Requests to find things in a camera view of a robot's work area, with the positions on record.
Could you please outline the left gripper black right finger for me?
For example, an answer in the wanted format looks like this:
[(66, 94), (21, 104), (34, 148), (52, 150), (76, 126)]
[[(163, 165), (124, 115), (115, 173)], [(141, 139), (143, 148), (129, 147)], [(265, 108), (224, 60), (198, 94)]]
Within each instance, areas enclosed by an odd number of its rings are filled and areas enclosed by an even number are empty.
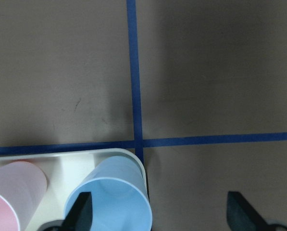
[(271, 231), (272, 228), (240, 192), (229, 191), (227, 224), (232, 231)]

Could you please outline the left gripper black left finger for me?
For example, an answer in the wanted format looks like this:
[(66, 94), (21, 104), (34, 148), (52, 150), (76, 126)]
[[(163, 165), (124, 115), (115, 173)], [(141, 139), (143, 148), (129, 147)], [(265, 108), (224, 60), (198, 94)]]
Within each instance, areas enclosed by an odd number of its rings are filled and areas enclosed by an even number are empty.
[(62, 231), (89, 231), (92, 226), (91, 192), (81, 192), (64, 219)]

